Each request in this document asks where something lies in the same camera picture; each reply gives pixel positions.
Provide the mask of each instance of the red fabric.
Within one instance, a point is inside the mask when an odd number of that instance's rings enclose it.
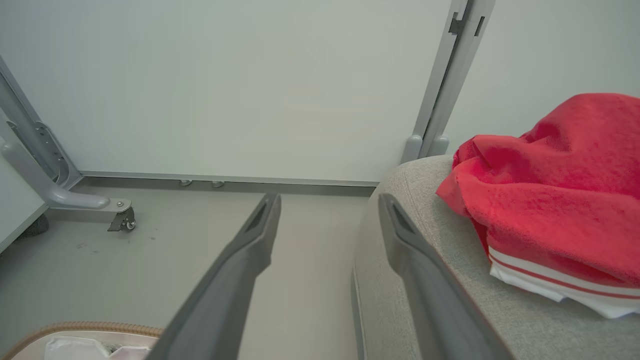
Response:
[[[485,251],[639,287],[640,99],[577,95],[520,138],[477,135],[436,193]]]

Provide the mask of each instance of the red stripe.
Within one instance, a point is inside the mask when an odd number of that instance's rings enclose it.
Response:
[[[602,292],[602,291],[581,288],[580,286],[576,286],[576,285],[570,284],[568,282],[563,282],[563,281],[560,281],[560,280],[553,279],[551,277],[546,277],[544,275],[536,274],[534,272],[530,272],[528,270],[524,270],[524,269],[518,268],[518,267],[513,266],[513,265],[505,264],[505,263],[501,262],[500,260],[496,259],[495,257],[493,257],[491,254],[489,254],[489,257],[491,258],[492,261],[495,261],[496,263],[498,263],[498,264],[500,264],[502,266],[508,267],[508,268],[510,268],[512,270],[516,270],[517,272],[522,272],[523,274],[527,274],[529,276],[537,277],[539,279],[542,279],[542,280],[545,280],[545,281],[548,281],[548,282],[552,282],[554,284],[562,285],[562,286],[565,286],[567,288],[571,288],[571,289],[574,289],[574,290],[579,290],[579,291],[583,291],[585,293],[592,293],[592,294],[602,295],[602,296],[607,296],[607,297],[617,297],[617,298],[620,298],[620,299],[640,299],[640,296],[623,295],[623,294],[615,294],[615,293],[605,293],[605,292]]]

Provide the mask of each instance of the gray floor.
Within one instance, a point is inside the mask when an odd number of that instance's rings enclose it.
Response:
[[[371,189],[314,189],[333,195],[304,187],[282,195],[272,264],[256,282],[240,359],[356,359],[349,276]],[[0,354],[54,322],[165,327],[262,197],[245,184],[114,179],[77,191],[133,200],[138,225],[107,233],[110,218],[99,213],[49,211],[49,231],[9,246],[0,258]]]

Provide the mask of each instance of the gray sofa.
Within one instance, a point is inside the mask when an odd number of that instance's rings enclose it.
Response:
[[[404,285],[389,266],[380,229],[378,195],[390,193],[515,358],[640,359],[639,315],[608,320],[572,300],[557,303],[489,275],[490,264],[470,220],[435,195],[451,163],[450,156],[434,156],[402,164],[369,199],[352,279],[359,357],[422,359]]]

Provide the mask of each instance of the whiteboard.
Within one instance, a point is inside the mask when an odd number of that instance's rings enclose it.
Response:
[[[640,97],[640,1],[496,1],[444,134],[520,136],[573,95]]]
[[[11,134],[6,115],[0,110],[0,133]],[[4,138],[0,136],[0,146]],[[0,252],[47,209],[44,201],[0,154]]]
[[[0,54],[80,172],[380,181],[450,0],[5,0]]]

